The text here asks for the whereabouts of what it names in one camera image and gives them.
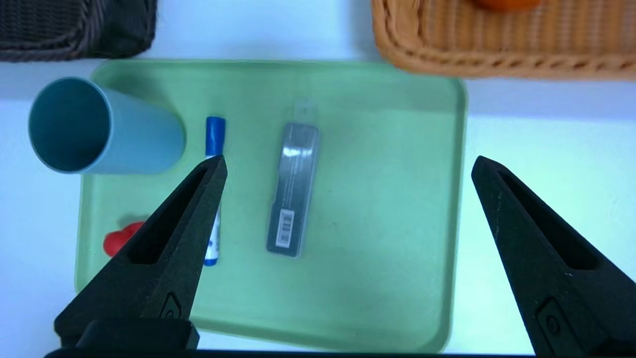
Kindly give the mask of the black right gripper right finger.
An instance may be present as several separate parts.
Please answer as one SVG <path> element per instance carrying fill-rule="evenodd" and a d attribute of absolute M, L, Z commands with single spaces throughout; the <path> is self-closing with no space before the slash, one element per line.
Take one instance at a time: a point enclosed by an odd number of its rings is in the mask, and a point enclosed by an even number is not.
<path fill-rule="evenodd" d="M 471 178 L 535 354 L 634 357 L 634 281 L 507 167 Z"/>

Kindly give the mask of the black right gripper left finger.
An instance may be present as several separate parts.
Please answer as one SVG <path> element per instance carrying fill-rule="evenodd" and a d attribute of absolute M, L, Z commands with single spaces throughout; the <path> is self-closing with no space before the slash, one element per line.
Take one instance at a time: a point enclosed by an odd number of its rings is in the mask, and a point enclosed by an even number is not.
<path fill-rule="evenodd" d="M 189 321 L 227 179 L 202 161 L 54 322 L 64 349 L 194 349 Z"/>

